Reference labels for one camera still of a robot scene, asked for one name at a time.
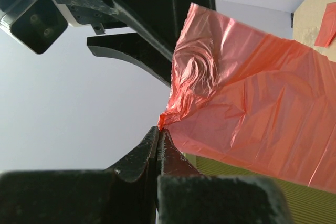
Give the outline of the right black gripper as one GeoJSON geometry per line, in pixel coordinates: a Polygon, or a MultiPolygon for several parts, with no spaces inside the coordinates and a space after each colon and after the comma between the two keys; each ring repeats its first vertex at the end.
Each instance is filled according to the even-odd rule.
{"type": "Polygon", "coordinates": [[[96,57],[131,63],[171,86],[173,43],[191,3],[215,9],[215,0],[55,0],[67,21],[104,29],[128,26],[136,33],[87,38],[96,57]]]}

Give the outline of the red plastic trash bag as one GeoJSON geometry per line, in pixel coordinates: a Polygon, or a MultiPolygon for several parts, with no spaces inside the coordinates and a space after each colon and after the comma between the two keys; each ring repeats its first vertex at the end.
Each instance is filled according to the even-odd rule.
{"type": "Polygon", "coordinates": [[[158,126],[183,152],[335,192],[335,63],[295,40],[191,4],[158,126]]]}

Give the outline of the small red plastic bag piece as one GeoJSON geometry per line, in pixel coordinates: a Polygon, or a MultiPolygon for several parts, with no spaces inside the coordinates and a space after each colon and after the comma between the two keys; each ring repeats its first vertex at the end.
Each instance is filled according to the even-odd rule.
{"type": "Polygon", "coordinates": [[[328,47],[335,39],[335,2],[326,4],[315,46],[328,47]]]}

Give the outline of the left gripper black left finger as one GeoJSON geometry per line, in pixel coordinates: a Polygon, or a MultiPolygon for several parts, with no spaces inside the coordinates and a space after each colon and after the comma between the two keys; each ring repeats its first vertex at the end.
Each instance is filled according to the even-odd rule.
{"type": "Polygon", "coordinates": [[[112,166],[1,173],[1,223],[155,223],[156,148],[152,127],[112,166]]]}

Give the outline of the olive green mesh trash bin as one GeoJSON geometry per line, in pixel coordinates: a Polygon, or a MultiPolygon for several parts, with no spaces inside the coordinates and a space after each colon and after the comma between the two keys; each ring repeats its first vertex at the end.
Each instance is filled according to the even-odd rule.
{"type": "Polygon", "coordinates": [[[214,192],[201,186],[199,215],[208,223],[335,223],[335,194],[185,154],[214,192]]]}

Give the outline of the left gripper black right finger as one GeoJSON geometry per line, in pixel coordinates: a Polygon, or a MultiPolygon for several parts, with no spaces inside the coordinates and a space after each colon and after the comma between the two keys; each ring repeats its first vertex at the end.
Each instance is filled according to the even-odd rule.
{"type": "Polygon", "coordinates": [[[160,131],[158,159],[161,174],[157,181],[160,223],[208,223],[209,217],[199,215],[201,186],[214,192],[214,180],[201,174],[175,147],[167,129],[160,131]]]}

